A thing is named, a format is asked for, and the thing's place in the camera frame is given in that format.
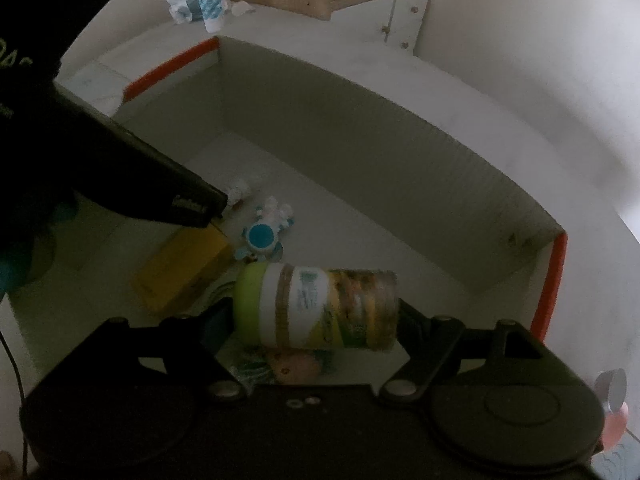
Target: yellow box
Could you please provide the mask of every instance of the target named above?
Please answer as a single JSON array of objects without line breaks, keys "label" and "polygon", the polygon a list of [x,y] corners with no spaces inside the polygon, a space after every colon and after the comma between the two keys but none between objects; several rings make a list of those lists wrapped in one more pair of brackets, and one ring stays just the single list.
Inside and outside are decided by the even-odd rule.
[{"label": "yellow box", "polygon": [[156,316],[188,309],[233,261],[234,250],[214,226],[182,228],[140,269],[133,289]]}]

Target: bolt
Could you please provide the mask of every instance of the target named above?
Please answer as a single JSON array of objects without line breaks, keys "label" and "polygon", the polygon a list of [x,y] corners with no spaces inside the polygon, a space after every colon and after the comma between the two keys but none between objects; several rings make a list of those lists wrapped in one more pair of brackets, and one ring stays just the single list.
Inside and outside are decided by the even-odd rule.
[{"label": "bolt", "polygon": [[219,399],[231,399],[242,392],[242,386],[235,381],[218,381],[207,389],[211,395]]},{"label": "bolt", "polygon": [[394,379],[385,384],[385,389],[395,397],[409,397],[418,391],[415,383],[406,379]]},{"label": "bolt", "polygon": [[305,407],[305,403],[300,399],[289,399],[286,402],[287,406],[289,406],[292,410],[299,410],[300,408]]}]

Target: drawer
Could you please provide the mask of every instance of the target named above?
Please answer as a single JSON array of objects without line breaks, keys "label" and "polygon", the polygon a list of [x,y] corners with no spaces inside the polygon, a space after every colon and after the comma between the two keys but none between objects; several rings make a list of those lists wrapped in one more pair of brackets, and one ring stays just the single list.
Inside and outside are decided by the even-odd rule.
[{"label": "drawer", "polygon": [[396,0],[390,24],[391,32],[407,28],[410,25],[415,27],[416,24],[417,30],[420,30],[428,2],[429,0]]},{"label": "drawer", "polygon": [[386,44],[392,48],[400,48],[413,54],[421,25],[422,21],[409,23],[407,26],[399,29],[392,29],[386,37]]},{"label": "drawer", "polygon": [[331,23],[364,41],[385,41],[393,7],[394,0],[371,0],[335,10]]}]

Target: white plush toy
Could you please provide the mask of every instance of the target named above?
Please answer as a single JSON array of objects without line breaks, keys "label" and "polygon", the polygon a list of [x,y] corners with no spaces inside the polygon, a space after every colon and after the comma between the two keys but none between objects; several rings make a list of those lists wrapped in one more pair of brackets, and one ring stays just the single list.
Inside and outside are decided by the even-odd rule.
[{"label": "white plush toy", "polygon": [[278,201],[270,196],[264,206],[258,206],[255,211],[257,221],[242,230],[246,246],[236,251],[236,260],[278,261],[282,257],[278,234],[293,225],[293,209],[289,204],[278,208]]}]

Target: black device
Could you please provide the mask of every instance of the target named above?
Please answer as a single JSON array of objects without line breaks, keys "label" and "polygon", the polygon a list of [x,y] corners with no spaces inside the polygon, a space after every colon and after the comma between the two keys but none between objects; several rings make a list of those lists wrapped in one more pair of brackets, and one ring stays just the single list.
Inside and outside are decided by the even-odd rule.
[{"label": "black device", "polygon": [[[157,328],[105,322],[22,407],[33,478],[596,479],[598,399],[514,321],[470,330],[401,302],[410,359],[378,396],[365,384],[247,396],[214,357],[232,330],[230,298]],[[458,373],[466,359],[486,361]]]},{"label": "black device", "polygon": [[[0,0],[0,250],[31,237],[69,188],[127,216],[187,226],[205,226],[226,204],[53,82],[107,1]],[[404,304],[398,337],[411,359],[380,396],[368,386],[271,386],[246,398],[212,357],[229,316],[222,303],[159,328],[102,325],[23,405],[43,466],[34,478],[594,478],[584,463],[602,410],[517,324],[468,330]],[[162,357],[168,373],[140,356]],[[469,358],[486,364],[457,374]]]}]

